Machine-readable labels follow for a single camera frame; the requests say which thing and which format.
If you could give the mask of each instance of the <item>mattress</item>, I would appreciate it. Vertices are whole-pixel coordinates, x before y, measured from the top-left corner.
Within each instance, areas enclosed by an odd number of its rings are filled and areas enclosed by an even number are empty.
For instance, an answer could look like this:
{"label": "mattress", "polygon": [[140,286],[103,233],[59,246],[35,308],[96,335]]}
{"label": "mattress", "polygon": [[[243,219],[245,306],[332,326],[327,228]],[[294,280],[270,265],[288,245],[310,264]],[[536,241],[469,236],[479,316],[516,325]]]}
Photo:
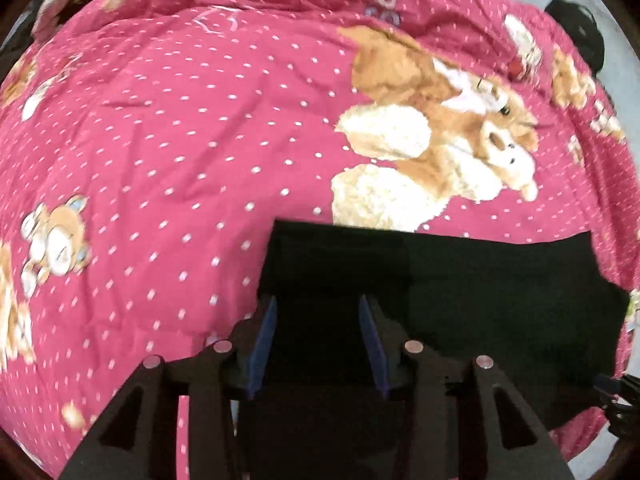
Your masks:
{"label": "mattress", "polygon": [[[0,93],[0,424],[54,477],[143,358],[251,316],[275,218],[588,231],[601,275],[638,286],[622,126],[531,6],[95,0]],[[621,327],[618,373],[630,343]],[[570,459],[603,424],[594,409],[552,436]]]}

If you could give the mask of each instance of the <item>bed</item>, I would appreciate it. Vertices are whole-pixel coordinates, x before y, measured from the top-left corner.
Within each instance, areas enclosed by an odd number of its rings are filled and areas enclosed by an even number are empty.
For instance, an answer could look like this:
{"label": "bed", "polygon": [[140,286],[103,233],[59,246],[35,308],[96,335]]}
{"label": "bed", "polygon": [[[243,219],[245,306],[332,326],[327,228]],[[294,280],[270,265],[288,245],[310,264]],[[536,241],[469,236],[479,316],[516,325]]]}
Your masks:
{"label": "bed", "polygon": [[[539,9],[94,0],[56,30],[55,1],[0,89],[0,424],[54,478],[143,358],[251,316],[274,218],[519,245],[590,232],[601,276],[638,286],[624,131]],[[623,316],[616,338],[620,374]],[[571,459],[605,421],[552,436]]]}

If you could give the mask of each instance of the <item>white floor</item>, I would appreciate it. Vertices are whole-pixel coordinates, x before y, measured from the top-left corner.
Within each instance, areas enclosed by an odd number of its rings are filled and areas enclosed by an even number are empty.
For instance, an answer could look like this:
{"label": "white floor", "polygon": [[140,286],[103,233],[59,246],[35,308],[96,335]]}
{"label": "white floor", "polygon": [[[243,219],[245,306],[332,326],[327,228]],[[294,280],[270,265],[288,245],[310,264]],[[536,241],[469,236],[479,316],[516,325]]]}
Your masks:
{"label": "white floor", "polygon": [[[551,0],[519,0],[544,9]],[[636,166],[640,162],[640,60],[626,40],[620,26],[601,0],[571,0],[583,4],[593,12],[605,41],[604,69],[598,76],[606,87],[625,127],[626,136]],[[640,337],[636,338],[629,372],[640,376]],[[606,462],[615,437],[603,430],[592,446],[570,462],[576,480],[586,480]]]}

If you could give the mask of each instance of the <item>pink bedsheet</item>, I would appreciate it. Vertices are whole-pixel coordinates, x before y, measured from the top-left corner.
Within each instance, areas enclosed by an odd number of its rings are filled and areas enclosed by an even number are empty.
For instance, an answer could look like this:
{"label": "pink bedsheet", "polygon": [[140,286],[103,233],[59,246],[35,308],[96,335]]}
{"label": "pink bedsheet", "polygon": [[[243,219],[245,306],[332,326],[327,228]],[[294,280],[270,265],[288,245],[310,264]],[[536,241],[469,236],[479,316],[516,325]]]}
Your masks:
{"label": "pink bedsheet", "polygon": [[[366,15],[386,12],[376,1],[95,0],[4,83],[0,240],[36,361],[8,362],[0,424],[47,472],[146,355],[191,355],[251,315],[276,216],[331,223],[332,178],[378,164],[334,131],[370,102],[352,89],[357,46],[337,27],[380,24]],[[564,32],[511,0],[397,0],[393,13],[382,17],[482,77],[508,78],[507,14],[543,54],[537,81],[512,84],[538,118],[536,199],[456,196],[417,231],[527,244],[590,230],[603,276],[638,286],[636,171],[623,142],[590,126],[596,100],[613,115],[606,96],[552,103],[555,44],[587,70]],[[63,416],[70,404],[80,424]],[[554,432],[564,455],[603,421],[585,413]]]}

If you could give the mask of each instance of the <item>black bag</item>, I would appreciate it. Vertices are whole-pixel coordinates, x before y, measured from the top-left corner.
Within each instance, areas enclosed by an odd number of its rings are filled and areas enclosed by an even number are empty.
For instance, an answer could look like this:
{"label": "black bag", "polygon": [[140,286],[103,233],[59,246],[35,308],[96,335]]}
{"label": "black bag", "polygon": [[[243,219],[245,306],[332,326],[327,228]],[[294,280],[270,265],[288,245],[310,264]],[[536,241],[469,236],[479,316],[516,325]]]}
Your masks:
{"label": "black bag", "polygon": [[604,66],[604,38],[593,13],[584,5],[566,0],[551,0],[545,11],[564,28],[593,75],[597,75]]}

